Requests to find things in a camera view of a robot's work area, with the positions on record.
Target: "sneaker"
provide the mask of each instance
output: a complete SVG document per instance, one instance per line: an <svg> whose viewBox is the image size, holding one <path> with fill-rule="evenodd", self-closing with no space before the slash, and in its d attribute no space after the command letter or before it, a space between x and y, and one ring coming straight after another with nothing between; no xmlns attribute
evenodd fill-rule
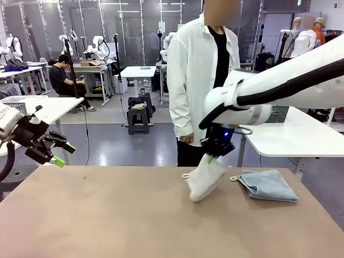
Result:
<svg viewBox="0 0 344 258"><path fill-rule="evenodd" d="M90 106L89 108L87 108L88 111L90 112L95 112L97 111L96 108L94 106Z"/></svg>

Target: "seated person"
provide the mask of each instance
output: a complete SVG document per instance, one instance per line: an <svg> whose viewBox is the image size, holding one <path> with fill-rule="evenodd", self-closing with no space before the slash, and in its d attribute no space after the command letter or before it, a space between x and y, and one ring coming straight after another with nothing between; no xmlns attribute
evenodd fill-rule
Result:
<svg viewBox="0 0 344 258"><path fill-rule="evenodd" d="M60 55L58 62L49 68L49 79L57 94L75 97L73 81L67 79L65 72L65 69L68 67L68 62L69 59L67 55ZM77 80L76 83L79 97L84 98L86 94L85 81ZM84 99L81 104L84 105L88 111L96 111L96 109L91 106L86 99Z"/></svg>

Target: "person's hand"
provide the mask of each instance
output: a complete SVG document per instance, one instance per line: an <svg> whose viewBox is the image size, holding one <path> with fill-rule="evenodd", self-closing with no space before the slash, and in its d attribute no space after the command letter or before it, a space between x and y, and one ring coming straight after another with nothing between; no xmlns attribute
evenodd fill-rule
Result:
<svg viewBox="0 0 344 258"><path fill-rule="evenodd" d="M192 143L194 141L194 133L186 136L180 136L180 141L185 142L186 144Z"/></svg>

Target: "black hair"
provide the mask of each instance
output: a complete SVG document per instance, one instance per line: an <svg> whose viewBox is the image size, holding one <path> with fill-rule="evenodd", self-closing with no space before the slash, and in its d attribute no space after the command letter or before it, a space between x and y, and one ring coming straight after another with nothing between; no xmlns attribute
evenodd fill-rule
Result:
<svg viewBox="0 0 344 258"><path fill-rule="evenodd" d="M66 64L69 63L69 58L67 55L63 54L63 55L60 55L59 56L59 59L58 59L58 62L59 63L62 63L62 62L65 62Z"/></svg>

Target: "gray towel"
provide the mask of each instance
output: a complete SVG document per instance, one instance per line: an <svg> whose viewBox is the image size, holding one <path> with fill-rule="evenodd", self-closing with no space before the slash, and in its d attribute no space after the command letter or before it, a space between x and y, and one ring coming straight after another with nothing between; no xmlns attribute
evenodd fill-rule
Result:
<svg viewBox="0 0 344 258"><path fill-rule="evenodd" d="M246 187L248 195L252 198L292 203L299 200L281 173L275 169L260 173L244 170L243 174L238 176L238 180Z"/></svg>

